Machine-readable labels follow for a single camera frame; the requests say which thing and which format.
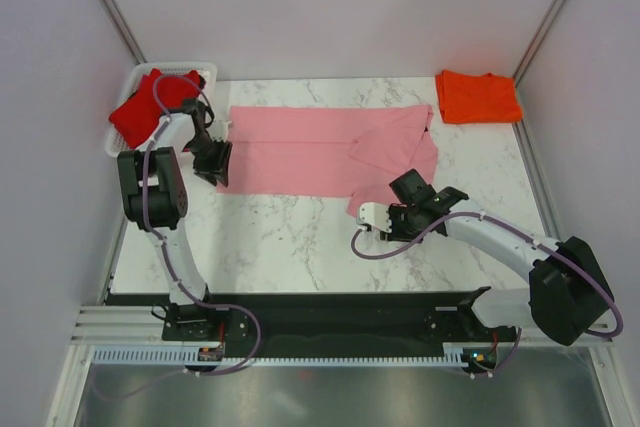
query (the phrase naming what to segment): marble table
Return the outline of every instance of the marble table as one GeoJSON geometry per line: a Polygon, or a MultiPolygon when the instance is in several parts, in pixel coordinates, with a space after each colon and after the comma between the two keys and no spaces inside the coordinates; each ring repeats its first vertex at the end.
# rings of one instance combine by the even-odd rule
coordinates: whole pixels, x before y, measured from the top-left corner
{"type": "MultiPolygon", "coordinates": [[[[403,107],[429,103],[439,149],[434,186],[448,185],[532,232],[543,232],[511,125],[442,123],[433,78],[218,82],[214,109],[230,105],[403,107]]],[[[189,195],[187,235],[196,265],[212,292],[371,292],[517,288],[525,283],[483,252],[437,234],[392,259],[366,261],[350,250],[355,220],[347,199],[285,195],[226,195],[181,161],[189,195]]],[[[361,236],[361,250],[398,246],[361,236]]],[[[166,293],[160,262],[129,223],[110,286],[116,294],[166,293]]]]}

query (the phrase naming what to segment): folded orange cloth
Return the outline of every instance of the folded orange cloth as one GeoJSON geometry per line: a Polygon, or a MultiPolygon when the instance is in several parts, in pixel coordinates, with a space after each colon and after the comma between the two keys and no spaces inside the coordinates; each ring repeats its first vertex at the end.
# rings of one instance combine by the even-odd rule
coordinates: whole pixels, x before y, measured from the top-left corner
{"type": "Polygon", "coordinates": [[[515,84],[508,77],[476,77],[443,70],[436,75],[436,88],[442,121],[447,124],[522,120],[515,84]]]}

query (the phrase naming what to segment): white wall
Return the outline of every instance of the white wall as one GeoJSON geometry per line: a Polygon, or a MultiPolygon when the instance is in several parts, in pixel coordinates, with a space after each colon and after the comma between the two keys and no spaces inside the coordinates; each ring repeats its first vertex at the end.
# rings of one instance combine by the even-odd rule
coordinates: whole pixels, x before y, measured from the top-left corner
{"type": "Polygon", "coordinates": [[[220,79],[512,75],[551,0],[116,0],[148,60],[220,79]]]}
{"type": "Polygon", "coordinates": [[[0,5],[0,423],[34,427],[121,215],[102,139],[133,62],[98,0],[0,5]]]}
{"type": "Polygon", "coordinates": [[[565,234],[593,247],[625,316],[640,398],[640,1],[569,0],[521,85],[565,234]]]}

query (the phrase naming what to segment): white plastic basket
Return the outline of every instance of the white plastic basket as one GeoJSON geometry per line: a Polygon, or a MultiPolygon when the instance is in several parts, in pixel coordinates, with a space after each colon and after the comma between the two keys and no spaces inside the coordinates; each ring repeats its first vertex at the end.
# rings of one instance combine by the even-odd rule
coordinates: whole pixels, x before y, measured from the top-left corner
{"type": "MultiPolygon", "coordinates": [[[[147,64],[140,64],[134,67],[129,75],[127,83],[120,92],[118,98],[118,105],[120,107],[126,102],[131,94],[137,89],[142,76],[149,74],[153,69],[162,71],[163,74],[177,74],[182,75],[192,70],[197,70],[204,80],[206,81],[204,86],[204,93],[209,98],[210,102],[213,102],[213,89],[216,85],[216,77],[218,75],[218,68],[209,62],[150,62],[147,64]]],[[[116,158],[118,154],[124,150],[129,150],[130,147],[124,141],[120,133],[116,130],[113,124],[109,123],[109,130],[107,131],[107,138],[104,144],[104,150],[109,157],[116,158]]]]}

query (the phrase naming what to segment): pink towel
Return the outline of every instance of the pink towel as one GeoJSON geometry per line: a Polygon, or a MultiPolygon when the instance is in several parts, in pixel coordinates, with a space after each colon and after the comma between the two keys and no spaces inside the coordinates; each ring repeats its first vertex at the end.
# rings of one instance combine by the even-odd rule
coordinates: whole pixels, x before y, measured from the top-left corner
{"type": "Polygon", "coordinates": [[[437,149],[430,105],[391,109],[232,107],[229,194],[398,199],[389,182],[409,169],[433,181],[437,149]]]}

